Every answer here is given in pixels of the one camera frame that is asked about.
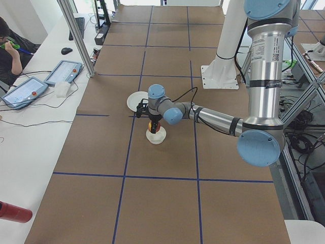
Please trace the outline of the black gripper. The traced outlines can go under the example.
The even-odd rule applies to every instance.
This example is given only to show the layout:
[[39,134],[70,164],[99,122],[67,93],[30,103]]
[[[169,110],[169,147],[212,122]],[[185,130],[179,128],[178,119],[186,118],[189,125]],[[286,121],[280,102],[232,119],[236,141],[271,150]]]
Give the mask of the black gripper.
[[151,120],[150,122],[150,132],[156,134],[156,132],[158,131],[158,123],[161,120],[161,115],[153,115],[150,114],[149,118]]

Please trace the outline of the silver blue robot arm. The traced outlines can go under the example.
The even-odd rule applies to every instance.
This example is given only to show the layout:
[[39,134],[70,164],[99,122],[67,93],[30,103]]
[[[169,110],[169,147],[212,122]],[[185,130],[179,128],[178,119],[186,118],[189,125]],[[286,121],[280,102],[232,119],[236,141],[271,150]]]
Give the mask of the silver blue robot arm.
[[284,39],[298,29],[299,1],[230,1],[215,59],[201,67],[205,89],[232,89],[237,85],[235,60],[241,39],[248,33],[250,80],[248,117],[241,119],[192,102],[173,102],[162,85],[148,90],[148,104],[138,109],[149,116],[151,132],[164,119],[175,125],[183,118],[237,136],[241,158],[254,166],[275,163],[285,146],[284,124],[279,118]]

